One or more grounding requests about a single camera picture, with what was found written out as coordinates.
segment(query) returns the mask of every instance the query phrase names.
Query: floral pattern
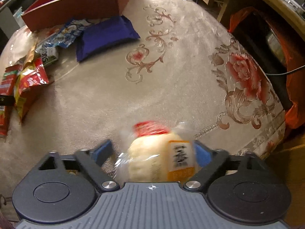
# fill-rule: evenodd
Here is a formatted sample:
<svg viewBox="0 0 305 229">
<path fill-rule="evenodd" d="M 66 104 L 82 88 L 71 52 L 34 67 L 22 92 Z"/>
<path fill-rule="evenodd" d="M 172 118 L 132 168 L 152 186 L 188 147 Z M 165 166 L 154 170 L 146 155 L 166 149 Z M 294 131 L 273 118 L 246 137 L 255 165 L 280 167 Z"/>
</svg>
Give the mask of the floral pattern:
<svg viewBox="0 0 305 229">
<path fill-rule="evenodd" d="M 226 64 L 224 64 L 222 56 L 228 57 Z M 229 123 L 222 122 L 224 116 L 229 116 L 239 124 L 251 123 L 255 129 L 261 127 L 263 116 L 271 114 L 272 117 L 275 117 L 273 110 L 279 99 L 270 89 L 268 80 L 255 60 L 234 38 L 231 38 L 229 45 L 222 44 L 216 48 L 216 53 L 209 56 L 209 59 L 211 64 L 216 67 L 216 69 L 212 69 L 212 73 L 216 75 L 218 85 L 226 92 L 227 111 L 218 115 L 220 128 L 228 129 L 230 127 Z M 227 76 L 233 81 L 234 87 L 228 85 Z M 243 108 L 250 106 L 256 100 L 261 101 L 261 105 L 254 107 L 252 114 L 244 114 Z"/>
<path fill-rule="evenodd" d="M 163 57 L 165 56 L 167 49 L 173 47 L 173 42 L 178 41 L 178 38 L 174 33 L 176 21 L 173 21 L 171 14 L 167 13 L 164 8 L 159 7 L 157 4 L 152 4 L 144 8 L 144 10 L 147 9 L 152 9 L 154 11 L 153 14 L 146 17 L 150 27 L 161 25 L 163 24 L 164 20 L 169 21 L 171 25 L 165 29 L 160 29 L 158 31 L 151 29 L 149 31 L 150 35 L 145 38 L 146 41 L 153 41 L 155 43 L 154 46 L 157 48 L 157 53 L 159 56 L 153 61 L 144 61 L 150 53 L 149 49 L 145 47 L 145 44 L 139 44 L 137 48 L 133 49 L 127 54 L 126 60 L 133 66 L 127 68 L 125 77 L 128 81 L 134 82 L 136 84 L 142 82 L 143 80 L 143 75 L 140 74 L 141 70 L 145 68 L 148 73 L 152 73 L 151 67 L 153 67 L 157 62 L 163 63 Z M 172 35 L 170 38 L 171 41 L 166 42 L 163 37 L 170 34 Z M 135 70 L 136 74 L 138 74 L 137 79 L 133 78 L 133 70 Z"/>
</svg>

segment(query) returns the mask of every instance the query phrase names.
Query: open box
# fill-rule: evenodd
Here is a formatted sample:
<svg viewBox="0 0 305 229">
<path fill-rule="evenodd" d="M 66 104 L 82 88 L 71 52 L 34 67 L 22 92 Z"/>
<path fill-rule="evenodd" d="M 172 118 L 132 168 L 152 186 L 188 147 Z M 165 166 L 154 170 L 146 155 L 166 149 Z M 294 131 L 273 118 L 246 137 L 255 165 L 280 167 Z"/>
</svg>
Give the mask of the open box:
<svg viewBox="0 0 305 229">
<path fill-rule="evenodd" d="M 69 19 L 99 19 L 120 15 L 129 0 L 37 0 L 22 15 L 33 32 Z"/>
</svg>

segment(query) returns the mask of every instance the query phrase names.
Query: wooden floor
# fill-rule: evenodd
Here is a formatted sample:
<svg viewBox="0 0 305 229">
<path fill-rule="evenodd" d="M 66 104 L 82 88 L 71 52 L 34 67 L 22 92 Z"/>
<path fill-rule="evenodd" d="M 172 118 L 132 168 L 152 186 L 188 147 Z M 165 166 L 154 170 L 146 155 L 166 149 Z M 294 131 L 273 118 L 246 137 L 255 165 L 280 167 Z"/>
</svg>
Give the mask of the wooden floor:
<svg viewBox="0 0 305 229">
<path fill-rule="evenodd" d="M 290 226 L 305 225 L 305 127 L 293 131 L 266 163 L 291 192 L 292 201 L 285 221 Z"/>
</svg>

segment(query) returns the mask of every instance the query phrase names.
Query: packaged bread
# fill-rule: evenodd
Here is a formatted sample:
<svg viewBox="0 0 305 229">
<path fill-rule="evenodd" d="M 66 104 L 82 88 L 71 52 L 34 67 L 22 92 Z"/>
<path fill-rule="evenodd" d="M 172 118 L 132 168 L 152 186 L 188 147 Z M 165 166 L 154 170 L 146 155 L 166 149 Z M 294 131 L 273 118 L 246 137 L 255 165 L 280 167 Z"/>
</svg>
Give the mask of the packaged bread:
<svg viewBox="0 0 305 229">
<path fill-rule="evenodd" d="M 126 153 L 116 162 L 118 182 L 183 183 L 194 175 L 192 142 L 175 130 L 145 121 L 134 125 L 132 137 L 134 140 Z"/>
</svg>

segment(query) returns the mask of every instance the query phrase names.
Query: wooden desk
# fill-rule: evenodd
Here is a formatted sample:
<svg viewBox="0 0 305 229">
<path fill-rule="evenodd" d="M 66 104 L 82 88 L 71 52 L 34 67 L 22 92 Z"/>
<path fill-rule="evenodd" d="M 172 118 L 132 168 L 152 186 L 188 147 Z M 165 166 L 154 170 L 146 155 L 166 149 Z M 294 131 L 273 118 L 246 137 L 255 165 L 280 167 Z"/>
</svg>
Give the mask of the wooden desk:
<svg viewBox="0 0 305 229">
<path fill-rule="evenodd" d="M 244 7 L 254 6 L 260 9 L 266 7 L 266 4 L 283 17 L 305 41 L 305 21 L 284 0 L 225 0 L 217 20 L 229 28 L 232 14 Z"/>
</svg>

